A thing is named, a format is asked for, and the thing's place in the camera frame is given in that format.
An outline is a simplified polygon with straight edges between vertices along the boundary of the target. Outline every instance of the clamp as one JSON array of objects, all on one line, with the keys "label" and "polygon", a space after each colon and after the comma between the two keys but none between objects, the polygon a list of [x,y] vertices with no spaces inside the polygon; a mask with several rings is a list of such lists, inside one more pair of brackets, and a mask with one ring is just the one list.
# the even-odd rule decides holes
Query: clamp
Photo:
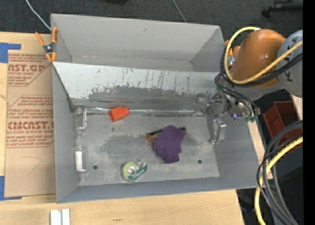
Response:
[{"label": "clamp", "polygon": [[58,33],[58,29],[57,29],[57,27],[54,27],[53,32],[52,32],[52,42],[48,45],[45,45],[44,41],[41,38],[41,36],[39,35],[39,33],[35,32],[35,35],[37,36],[37,39],[38,39],[40,45],[44,48],[44,51],[46,53],[46,57],[49,60],[49,62],[51,62],[51,61],[54,62],[56,60],[56,57],[57,57],[56,51],[55,51],[56,43],[57,43],[57,33]]}]

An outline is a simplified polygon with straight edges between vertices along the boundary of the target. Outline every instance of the orange clip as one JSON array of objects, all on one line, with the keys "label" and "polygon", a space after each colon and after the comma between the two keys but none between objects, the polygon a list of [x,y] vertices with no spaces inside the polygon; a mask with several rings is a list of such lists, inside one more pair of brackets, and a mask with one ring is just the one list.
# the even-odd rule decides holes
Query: orange clip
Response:
[{"label": "orange clip", "polygon": [[118,107],[111,109],[109,111],[109,117],[112,122],[122,120],[126,116],[130,114],[130,110],[128,108]]},{"label": "orange clip", "polygon": [[55,45],[57,43],[57,33],[58,33],[58,29],[57,29],[57,27],[54,27],[53,32],[52,32],[52,43],[49,45],[45,45],[44,41],[43,41],[42,37],[39,35],[39,33],[35,32],[35,35],[37,36],[37,39],[38,39],[40,45],[45,50],[46,57],[49,60],[49,62],[51,62],[51,61],[54,62],[57,58],[57,55],[55,52]]}]

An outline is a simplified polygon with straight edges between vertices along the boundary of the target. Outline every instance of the yellow cable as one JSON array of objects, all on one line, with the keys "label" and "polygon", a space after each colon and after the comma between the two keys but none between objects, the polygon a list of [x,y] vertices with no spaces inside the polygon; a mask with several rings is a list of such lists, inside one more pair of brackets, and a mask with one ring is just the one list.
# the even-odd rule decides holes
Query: yellow cable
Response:
[{"label": "yellow cable", "polygon": [[228,57],[228,51],[231,48],[231,44],[233,42],[233,40],[243,31],[248,31],[248,30],[257,30],[259,28],[255,28],[255,27],[245,27],[242,28],[240,30],[238,30],[233,37],[229,40],[226,50],[225,50],[225,55],[224,55],[224,69],[225,69],[225,73],[226,76],[233,81],[233,83],[235,84],[246,84],[248,82],[251,82],[253,80],[258,79],[260,76],[262,76],[264,73],[266,73],[267,71],[269,71],[270,69],[272,69],[275,65],[277,65],[280,61],[282,61],[285,57],[287,57],[290,53],[292,53],[294,50],[296,50],[300,45],[303,44],[303,40],[299,41],[297,44],[295,44],[293,47],[291,47],[289,50],[287,50],[285,53],[283,53],[279,58],[277,58],[275,61],[273,61],[270,65],[268,65],[266,68],[264,68],[262,71],[260,71],[258,74],[252,76],[251,78],[239,81],[239,80],[235,80],[230,71],[228,70],[228,65],[227,65],[227,57]]},{"label": "yellow cable", "polygon": [[[294,142],[290,143],[288,146],[284,147],[282,150],[279,151],[279,153],[268,163],[267,165],[267,172],[274,166],[274,164],[284,155],[286,154],[289,150],[293,149],[295,146],[299,145],[300,143],[303,142],[303,137],[298,138]],[[263,181],[263,175],[260,176],[259,182],[262,184]],[[258,218],[258,221],[261,225],[266,225],[264,222],[261,212],[260,212],[260,206],[259,206],[259,197],[260,197],[260,189],[257,186],[256,192],[255,192],[255,211],[256,215]]]}]

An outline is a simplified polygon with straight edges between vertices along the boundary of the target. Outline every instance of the orange block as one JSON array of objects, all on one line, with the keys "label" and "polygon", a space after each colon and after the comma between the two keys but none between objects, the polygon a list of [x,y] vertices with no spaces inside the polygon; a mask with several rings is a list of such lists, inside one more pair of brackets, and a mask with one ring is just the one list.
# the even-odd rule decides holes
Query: orange block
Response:
[{"label": "orange block", "polygon": [[110,120],[112,120],[112,122],[122,120],[129,114],[130,114],[130,110],[128,108],[123,108],[123,107],[114,108],[109,111],[109,117],[110,117]]}]

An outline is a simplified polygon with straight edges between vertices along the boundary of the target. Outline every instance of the bin floor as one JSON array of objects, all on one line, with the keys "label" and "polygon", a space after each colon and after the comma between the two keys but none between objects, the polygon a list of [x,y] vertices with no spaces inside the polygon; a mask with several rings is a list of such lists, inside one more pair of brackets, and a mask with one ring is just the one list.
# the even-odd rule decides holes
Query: bin floor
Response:
[{"label": "bin floor", "polygon": [[[180,161],[165,163],[146,139],[146,133],[168,125],[185,126]],[[125,183],[121,168],[143,160],[147,171],[137,182],[219,177],[216,155],[209,142],[205,116],[157,117],[129,115],[111,122],[108,115],[87,116],[87,128],[77,144],[87,147],[87,176],[80,186]]]}]

